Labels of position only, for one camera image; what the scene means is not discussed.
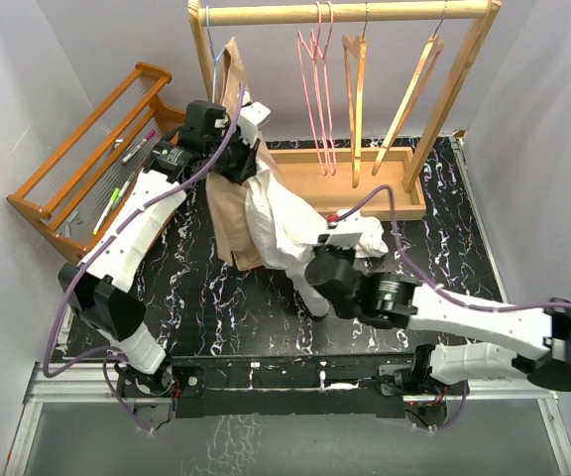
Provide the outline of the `beige t shirt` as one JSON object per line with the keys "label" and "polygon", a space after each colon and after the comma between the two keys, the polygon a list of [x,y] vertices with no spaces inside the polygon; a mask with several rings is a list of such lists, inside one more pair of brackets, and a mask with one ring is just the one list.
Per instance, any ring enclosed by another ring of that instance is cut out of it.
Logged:
{"label": "beige t shirt", "polygon": [[[238,104],[240,85],[247,82],[236,38],[224,47],[220,68],[218,103],[232,114]],[[247,158],[243,158],[239,165],[229,166],[229,158],[226,153],[207,175],[207,204],[218,257],[240,271],[248,271],[263,265],[246,219],[247,180],[251,177],[251,167],[246,164]]]}

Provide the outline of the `white t shirt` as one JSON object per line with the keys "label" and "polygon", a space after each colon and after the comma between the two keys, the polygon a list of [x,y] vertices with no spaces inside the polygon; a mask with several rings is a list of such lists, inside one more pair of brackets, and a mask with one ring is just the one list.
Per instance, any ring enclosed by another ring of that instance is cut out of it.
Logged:
{"label": "white t shirt", "polygon": [[[280,184],[264,163],[247,180],[246,219],[263,265],[285,271],[305,306],[315,317],[325,316],[329,302],[304,277],[314,257],[313,247],[326,233],[327,221],[306,201]],[[367,250],[356,250],[358,258],[379,258],[389,252],[383,239],[384,228],[376,217],[364,217],[371,226]]]}

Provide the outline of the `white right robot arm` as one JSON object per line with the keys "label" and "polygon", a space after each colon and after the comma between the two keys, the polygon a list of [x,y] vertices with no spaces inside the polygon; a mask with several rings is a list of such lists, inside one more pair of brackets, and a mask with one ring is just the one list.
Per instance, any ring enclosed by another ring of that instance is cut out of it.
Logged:
{"label": "white right robot arm", "polygon": [[430,394],[467,380],[525,379],[571,392],[571,307],[554,298],[525,308],[449,293],[395,273],[366,275],[355,251],[322,243],[304,278],[337,316],[375,328],[437,331],[468,338],[465,345],[416,347],[410,369],[386,384],[405,394]]}

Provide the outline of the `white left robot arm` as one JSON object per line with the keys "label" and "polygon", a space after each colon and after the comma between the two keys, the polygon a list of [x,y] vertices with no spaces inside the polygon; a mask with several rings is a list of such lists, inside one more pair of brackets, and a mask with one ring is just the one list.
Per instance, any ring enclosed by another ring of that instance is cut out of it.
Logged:
{"label": "white left robot arm", "polygon": [[94,248],[58,273],[63,289],[44,359],[49,361],[67,310],[72,310],[122,354],[139,372],[149,394],[166,393],[173,380],[163,365],[166,352],[144,322],[145,305],[130,296],[136,272],[168,220],[185,201],[186,192],[215,171],[240,184],[255,174],[260,129],[271,111],[243,98],[233,114],[203,100],[191,102],[182,126],[152,148],[127,188],[124,202]]}

